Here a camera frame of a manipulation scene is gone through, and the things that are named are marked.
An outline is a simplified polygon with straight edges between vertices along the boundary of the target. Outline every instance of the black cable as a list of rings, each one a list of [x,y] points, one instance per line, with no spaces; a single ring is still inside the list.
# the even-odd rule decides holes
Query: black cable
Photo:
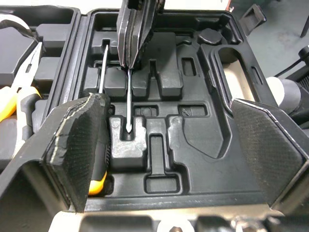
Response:
[[[290,71],[292,68],[294,68],[297,64],[299,64],[300,62],[302,62],[305,58],[307,58],[309,56],[309,53],[306,54],[304,57],[298,59],[295,63],[293,63],[292,65],[290,65],[289,67],[287,67],[285,70],[281,71],[280,73],[276,74],[274,77],[278,77],[281,76],[282,74],[286,73],[287,71]]]

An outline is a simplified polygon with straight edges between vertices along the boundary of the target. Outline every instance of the yellow handle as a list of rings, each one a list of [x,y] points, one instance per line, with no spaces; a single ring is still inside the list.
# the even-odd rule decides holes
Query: yellow handle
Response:
[[[17,93],[10,87],[0,89],[0,122],[16,110]]]
[[[103,179],[100,181],[91,180],[88,195],[97,195],[102,191],[104,187],[104,181],[105,181],[106,175],[107,175],[107,172],[105,172]]]

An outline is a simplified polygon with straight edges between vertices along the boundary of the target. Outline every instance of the tool case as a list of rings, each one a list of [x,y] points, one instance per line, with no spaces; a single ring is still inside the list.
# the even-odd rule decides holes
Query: tool case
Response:
[[[278,109],[240,26],[246,23],[244,18],[240,24],[224,11],[159,14],[140,68],[132,76],[133,133],[128,134],[124,127],[126,76],[117,55],[118,10],[97,9],[82,15],[74,8],[1,6],[0,12],[22,18],[45,48],[34,79],[43,98],[32,113],[34,136],[42,142],[31,139],[32,146],[22,149],[22,155],[12,162],[5,156],[7,151],[1,153],[3,228],[48,231],[61,210],[155,210],[266,202],[287,214],[308,211],[309,191],[304,188],[308,138]],[[53,136],[53,128],[44,125],[58,126],[48,122],[49,115],[61,111],[56,110],[58,106],[98,92],[106,45],[104,89],[111,101],[111,160],[103,191],[87,197],[93,154],[76,157],[69,153],[63,157],[66,164],[60,172],[50,168],[55,166],[41,147],[50,146],[43,140]],[[233,75],[233,70],[240,74]],[[235,98],[244,101],[232,103]],[[89,109],[96,104],[91,101]],[[73,139],[88,124],[79,126]],[[68,184],[59,190],[55,180],[61,175]]]

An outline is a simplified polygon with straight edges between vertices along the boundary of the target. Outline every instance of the black plastic tool case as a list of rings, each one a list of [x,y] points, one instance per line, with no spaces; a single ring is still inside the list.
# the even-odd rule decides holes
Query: black plastic tool case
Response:
[[[103,51],[109,45],[105,91],[112,105],[111,166],[103,192],[88,198],[86,211],[265,202],[240,148],[223,64],[239,60],[255,101],[276,103],[230,13],[158,15],[140,68],[133,73],[134,123],[128,134],[126,78],[117,55],[117,10],[99,9],[87,15],[50,6],[1,7],[1,11],[21,17],[34,30],[48,24],[42,30],[51,37],[51,25],[67,27],[61,43],[42,35],[45,58],[59,61],[51,65],[41,60],[39,66],[42,72],[45,68],[54,73],[48,85],[37,83],[46,94],[40,112],[33,114],[40,122],[56,106],[98,91]],[[204,29],[217,31],[221,41],[205,44],[198,37]]]

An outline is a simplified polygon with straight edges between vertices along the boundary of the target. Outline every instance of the black plastic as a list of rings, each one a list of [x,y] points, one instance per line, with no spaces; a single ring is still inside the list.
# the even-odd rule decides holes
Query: black plastic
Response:
[[[36,43],[15,28],[0,29],[0,41],[0,88],[2,88],[12,85],[20,65]]]
[[[20,17],[29,25],[33,33],[37,34],[39,40],[43,41],[42,62],[39,64],[39,73],[33,82],[41,96],[48,99],[46,110],[41,117],[43,122],[52,108],[57,106],[52,104],[59,94],[55,88],[61,87],[64,82],[68,59],[72,53],[71,44],[75,40],[77,26],[81,17],[80,12],[78,9],[56,6],[1,6],[0,13]],[[19,47],[14,45],[14,48],[10,50],[10,54],[17,50],[19,50]],[[50,66],[46,65],[48,59],[52,59]]]
[[[239,20],[243,31],[248,36],[259,25],[267,21],[260,6],[253,4]]]
[[[240,60],[258,102],[276,102],[233,16],[214,11],[158,15],[154,36],[132,76],[133,127],[139,130],[136,120],[141,119],[140,128],[146,129],[139,145],[136,138],[141,135],[134,130],[128,134],[121,126],[126,122],[126,84],[116,49],[116,20],[114,10],[95,10],[82,18],[78,34],[84,35],[85,49],[74,56],[77,67],[58,96],[70,101],[98,91],[102,53],[109,44],[105,87],[112,107],[111,181],[107,191],[88,198],[86,210],[262,203],[241,152],[221,49]],[[199,44],[198,36],[207,28],[226,43]],[[117,79],[111,71],[119,72]]]
[[[0,123],[0,170],[11,161],[17,137],[16,116],[11,116]]]

